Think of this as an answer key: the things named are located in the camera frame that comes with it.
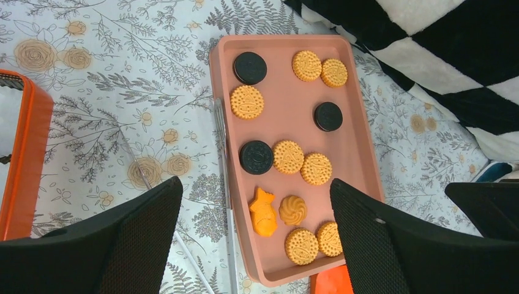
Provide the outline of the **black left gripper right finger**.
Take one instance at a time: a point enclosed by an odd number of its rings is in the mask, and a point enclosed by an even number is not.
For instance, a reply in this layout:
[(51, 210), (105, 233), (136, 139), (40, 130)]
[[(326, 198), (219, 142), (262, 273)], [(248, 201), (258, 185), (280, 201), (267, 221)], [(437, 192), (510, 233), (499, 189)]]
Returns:
[(338, 178), (330, 201), (355, 293), (518, 292), (518, 241), (440, 227)]

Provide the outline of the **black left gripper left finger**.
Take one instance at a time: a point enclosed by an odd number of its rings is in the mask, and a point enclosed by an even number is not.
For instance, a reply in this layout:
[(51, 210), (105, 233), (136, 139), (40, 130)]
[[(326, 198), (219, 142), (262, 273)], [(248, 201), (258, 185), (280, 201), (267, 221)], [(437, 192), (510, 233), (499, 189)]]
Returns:
[(182, 201), (171, 177), (40, 238), (1, 243), (2, 293), (158, 293)]

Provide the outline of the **swirl butter cookie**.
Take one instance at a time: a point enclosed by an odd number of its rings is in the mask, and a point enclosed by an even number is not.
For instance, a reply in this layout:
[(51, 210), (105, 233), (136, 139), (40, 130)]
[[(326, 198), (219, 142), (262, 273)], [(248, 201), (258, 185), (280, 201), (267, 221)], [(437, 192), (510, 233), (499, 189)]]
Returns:
[(278, 212), (285, 225), (300, 225), (307, 217), (307, 205), (304, 199), (289, 195), (281, 201)]

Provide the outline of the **orange compartment box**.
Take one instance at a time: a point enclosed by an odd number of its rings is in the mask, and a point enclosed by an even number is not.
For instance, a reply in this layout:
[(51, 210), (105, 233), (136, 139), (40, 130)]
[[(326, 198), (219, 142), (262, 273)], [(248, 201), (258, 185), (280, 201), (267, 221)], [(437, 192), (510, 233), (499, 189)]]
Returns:
[(17, 72), (1, 69), (1, 85), (22, 91), (1, 205), (1, 241), (6, 241), (31, 234), (54, 102), (44, 89)]

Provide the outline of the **metal tongs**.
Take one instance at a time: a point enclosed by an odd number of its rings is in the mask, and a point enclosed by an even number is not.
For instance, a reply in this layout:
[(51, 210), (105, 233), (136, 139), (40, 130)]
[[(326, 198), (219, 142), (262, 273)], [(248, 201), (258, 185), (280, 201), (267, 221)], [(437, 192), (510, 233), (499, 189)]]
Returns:
[(228, 167), (227, 167), (227, 147), (226, 147), (226, 128), (223, 104), (221, 98), (216, 98), (214, 101), (214, 115), (217, 133), (220, 138), (221, 145), (221, 165), (222, 175), (224, 183), (224, 193), (226, 201), (226, 218), (228, 226), (228, 250), (229, 250), (229, 271), (231, 280), (231, 291), (230, 293), (239, 293), (239, 283), (237, 279), (237, 262), (236, 262), (236, 250), (235, 250), (235, 235), (234, 235), (234, 216), (231, 204), (231, 196), (228, 183)]

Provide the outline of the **pink cookie tray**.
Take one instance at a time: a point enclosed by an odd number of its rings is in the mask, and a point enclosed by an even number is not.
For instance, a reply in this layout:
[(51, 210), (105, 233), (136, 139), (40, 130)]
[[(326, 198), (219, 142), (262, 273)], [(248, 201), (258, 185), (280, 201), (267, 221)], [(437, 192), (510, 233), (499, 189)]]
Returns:
[(334, 221), (333, 179), (384, 200), (349, 42), (335, 35), (225, 36), (209, 64), (248, 276), (277, 287), (343, 264), (341, 254), (317, 252), (298, 265), (285, 244), (296, 229), (314, 235)]

